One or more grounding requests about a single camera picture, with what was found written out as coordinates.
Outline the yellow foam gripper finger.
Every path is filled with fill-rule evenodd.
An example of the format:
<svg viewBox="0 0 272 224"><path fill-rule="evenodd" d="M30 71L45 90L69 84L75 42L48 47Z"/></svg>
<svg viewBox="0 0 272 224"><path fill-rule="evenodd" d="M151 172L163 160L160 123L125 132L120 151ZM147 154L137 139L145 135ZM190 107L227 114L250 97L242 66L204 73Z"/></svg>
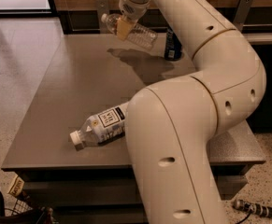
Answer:
<svg viewBox="0 0 272 224"><path fill-rule="evenodd" d="M124 41L127 36L130 34L132 29L135 27L133 21L127 20L125 17L119 17L117 21L117 34L116 36Z"/></svg>

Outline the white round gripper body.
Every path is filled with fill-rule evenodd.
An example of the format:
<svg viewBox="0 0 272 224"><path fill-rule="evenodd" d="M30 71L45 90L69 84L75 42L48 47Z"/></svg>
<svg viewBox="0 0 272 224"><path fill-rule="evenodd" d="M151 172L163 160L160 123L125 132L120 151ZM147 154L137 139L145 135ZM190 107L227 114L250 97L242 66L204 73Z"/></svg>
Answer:
<svg viewBox="0 0 272 224"><path fill-rule="evenodd" d="M147 11L150 0L119 0L122 15L131 21L138 21Z"/></svg>

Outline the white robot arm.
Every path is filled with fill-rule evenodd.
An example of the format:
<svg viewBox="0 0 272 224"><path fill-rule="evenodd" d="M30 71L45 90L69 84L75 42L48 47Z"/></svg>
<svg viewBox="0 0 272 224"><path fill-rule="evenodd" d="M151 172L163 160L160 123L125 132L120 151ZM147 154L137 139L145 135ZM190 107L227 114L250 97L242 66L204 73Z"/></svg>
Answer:
<svg viewBox="0 0 272 224"><path fill-rule="evenodd" d="M138 20L160 9L196 68L139 91L125 120L127 149L149 224L229 224L208 141L245 120L265 94L265 68L207 0L120 0Z"/></svg>

